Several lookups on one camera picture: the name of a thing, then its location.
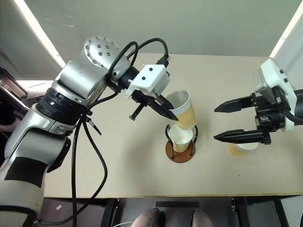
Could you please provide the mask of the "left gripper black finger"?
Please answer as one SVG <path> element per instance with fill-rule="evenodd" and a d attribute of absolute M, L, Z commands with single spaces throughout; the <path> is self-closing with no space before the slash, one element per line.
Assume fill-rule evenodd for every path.
<path fill-rule="evenodd" d="M 174 106 L 164 96 L 160 95 L 160 96 L 156 97 L 156 109 L 157 110 L 172 110 L 172 109 L 174 109 Z"/>
<path fill-rule="evenodd" d="M 156 98 L 154 97 L 146 97 L 148 106 L 151 107 L 154 111 L 156 111 L 158 114 L 171 119 L 171 120 L 178 120 L 177 116 L 171 111 L 171 110 L 157 110 L 156 109 Z"/>

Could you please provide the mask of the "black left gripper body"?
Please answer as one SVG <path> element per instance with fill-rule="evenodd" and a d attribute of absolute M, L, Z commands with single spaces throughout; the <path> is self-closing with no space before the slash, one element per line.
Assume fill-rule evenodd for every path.
<path fill-rule="evenodd" d="M 136 108 L 136 110 L 133 112 L 132 115 L 129 116 L 129 118 L 133 121 L 135 121 L 138 114 L 141 112 L 141 110 L 148 106 L 147 98 L 151 97 L 145 95 L 142 91 L 135 90 L 131 96 L 131 98 L 136 102 L 139 103 L 139 106 Z"/>

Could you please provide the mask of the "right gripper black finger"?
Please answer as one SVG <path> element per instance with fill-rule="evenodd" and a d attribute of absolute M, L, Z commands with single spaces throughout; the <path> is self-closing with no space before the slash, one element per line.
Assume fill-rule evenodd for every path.
<path fill-rule="evenodd" d="M 217 113 L 232 113 L 241 111 L 243 108 L 249 108 L 253 106 L 253 99 L 251 96 L 237 98 L 226 101 L 217 106 L 214 111 Z"/>
<path fill-rule="evenodd" d="M 215 140 L 234 144 L 261 142 L 263 138 L 262 130 L 245 131 L 244 129 L 225 131 L 214 136 Z"/>

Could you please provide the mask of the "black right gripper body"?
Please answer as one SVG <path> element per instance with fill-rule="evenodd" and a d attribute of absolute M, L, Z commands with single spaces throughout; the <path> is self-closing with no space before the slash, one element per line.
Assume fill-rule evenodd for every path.
<path fill-rule="evenodd" d="M 251 94 L 252 104 L 256 111 L 255 122 L 257 129 L 253 133 L 253 142 L 263 144 L 271 143 L 271 132 L 285 127 L 285 116 L 283 111 L 290 111 L 290 105 L 285 93 L 280 87 L 272 89 L 274 103 L 271 104 L 263 96 Z"/>

